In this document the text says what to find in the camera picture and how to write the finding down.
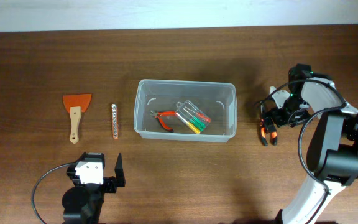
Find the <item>orange black long-nose pliers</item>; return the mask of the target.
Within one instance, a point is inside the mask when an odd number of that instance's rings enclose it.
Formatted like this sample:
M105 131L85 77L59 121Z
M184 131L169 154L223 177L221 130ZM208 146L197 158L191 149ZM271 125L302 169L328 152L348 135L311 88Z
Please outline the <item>orange black long-nose pliers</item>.
M262 144L264 146L268 146L268 142L266 140L266 132L265 132L265 128L264 128L264 121L262 119L262 113L266 112L265 110L265 106L264 105L260 105L260 122L259 122L259 136L260 139L262 141ZM276 146L278 144L278 134L277 134L277 130L274 133L270 133L271 135L271 142L274 146Z

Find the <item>red small cutting pliers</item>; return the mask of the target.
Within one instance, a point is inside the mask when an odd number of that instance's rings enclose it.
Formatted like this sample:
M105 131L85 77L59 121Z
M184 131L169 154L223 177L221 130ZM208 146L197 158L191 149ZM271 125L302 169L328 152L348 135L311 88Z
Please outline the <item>red small cutting pliers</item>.
M169 125L166 124L167 121L171 122L177 118L174 110L167 110L167 111L150 110L149 115L154 117L164 130L166 130L169 133L174 132L174 130Z

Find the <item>clear screwdriver set case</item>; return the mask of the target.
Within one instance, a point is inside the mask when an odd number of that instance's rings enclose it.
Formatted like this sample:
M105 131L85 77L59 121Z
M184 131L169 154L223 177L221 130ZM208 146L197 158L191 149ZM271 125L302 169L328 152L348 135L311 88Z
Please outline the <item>clear screwdriver set case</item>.
M176 107L175 116L195 134L202 133L212 122L212 119L190 100L178 101Z

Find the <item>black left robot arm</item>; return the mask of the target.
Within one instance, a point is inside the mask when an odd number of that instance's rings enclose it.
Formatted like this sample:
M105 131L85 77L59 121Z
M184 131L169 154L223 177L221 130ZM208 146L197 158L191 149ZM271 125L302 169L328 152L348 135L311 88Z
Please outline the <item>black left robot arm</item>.
M64 223L98 223L104 196L126 186L121 154L117 157L114 176L105 177L104 168L104 154L92 152L83 153L68 166L67 176L74 186L62 197Z

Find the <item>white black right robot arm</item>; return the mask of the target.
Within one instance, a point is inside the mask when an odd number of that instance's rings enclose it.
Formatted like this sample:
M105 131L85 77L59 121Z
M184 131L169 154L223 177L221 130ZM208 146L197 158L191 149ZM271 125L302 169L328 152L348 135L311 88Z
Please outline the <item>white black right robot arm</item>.
M297 151L306 179L296 197L281 209L275 223L316 223L328 203L358 179L358 109L338 92L329 75L296 64L288 82L270 87L266 110L260 100L259 138L278 143L277 128L301 126Z

